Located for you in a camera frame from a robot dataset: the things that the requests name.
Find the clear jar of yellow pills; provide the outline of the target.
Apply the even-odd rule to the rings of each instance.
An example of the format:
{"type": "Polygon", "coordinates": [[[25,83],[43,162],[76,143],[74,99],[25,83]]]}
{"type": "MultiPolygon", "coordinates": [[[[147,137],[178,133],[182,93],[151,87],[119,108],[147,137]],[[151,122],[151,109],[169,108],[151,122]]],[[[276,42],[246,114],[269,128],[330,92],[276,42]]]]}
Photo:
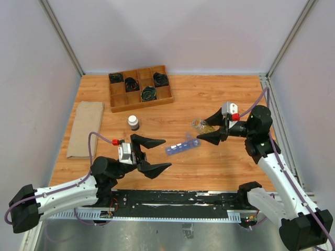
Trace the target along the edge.
{"type": "Polygon", "coordinates": [[[200,118],[192,121],[192,127],[198,132],[198,134],[206,134],[216,131],[214,127],[210,126],[205,120],[200,118]]]}

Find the blue weekly pill organizer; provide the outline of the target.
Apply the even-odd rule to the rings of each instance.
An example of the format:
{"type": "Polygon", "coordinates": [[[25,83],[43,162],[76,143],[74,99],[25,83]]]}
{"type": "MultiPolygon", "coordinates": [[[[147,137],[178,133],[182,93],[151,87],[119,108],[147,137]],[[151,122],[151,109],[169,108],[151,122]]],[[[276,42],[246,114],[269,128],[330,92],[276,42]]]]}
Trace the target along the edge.
{"type": "Polygon", "coordinates": [[[186,141],[165,148],[167,156],[185,152],[201,145],[200,140],[193,137],[190,133],[186,133],[185,137],[186,141]]]}

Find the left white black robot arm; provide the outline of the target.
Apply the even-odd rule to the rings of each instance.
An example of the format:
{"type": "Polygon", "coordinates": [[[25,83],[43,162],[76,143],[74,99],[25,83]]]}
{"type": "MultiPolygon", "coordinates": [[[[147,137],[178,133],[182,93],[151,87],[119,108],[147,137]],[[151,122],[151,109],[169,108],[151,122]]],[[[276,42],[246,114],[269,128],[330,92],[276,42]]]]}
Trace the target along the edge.
{"type": "Polygon", "coordinates": [[[145,177],[155,179],[171,166],[171,163],[150,164],[141,150],[142,147],[152,149],[165,142],[137,134],[130,136],[129,143],[111,140],[110,143],[118,147],[117,159],[103,156],[93,158],[90,155],[90,169],[81,178],[42,188],[34,188],[31,184],[23,186],[9,202],[4,220],[18,234],[65,210],[95,204],[106,207],[112,201],[112,188],[127,173],[137,170],[145,177]]]}

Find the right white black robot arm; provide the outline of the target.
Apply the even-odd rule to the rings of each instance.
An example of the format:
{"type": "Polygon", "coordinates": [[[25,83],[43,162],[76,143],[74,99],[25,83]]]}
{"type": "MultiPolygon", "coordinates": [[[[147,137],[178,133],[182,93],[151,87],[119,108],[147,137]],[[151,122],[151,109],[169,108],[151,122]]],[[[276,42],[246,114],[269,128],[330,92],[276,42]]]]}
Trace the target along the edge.
{"type": "Polygon", "coordinates": [[[274,223],[288,250],[303,250],[330,243],[333,217],[309,198],[285,163],[279,146],[270,135],[273,120],[268,107],[254,106],[246,121],[238,114],[237,105],[224,104],[205,124],[218,130],[200,134],[198,139],[218,145],[230,136],[245,139],[245,149],[265,172],[281,201],[272,198],[256,181],[239,186],[237,203],[243,209],[255,207],[274,223]]]}

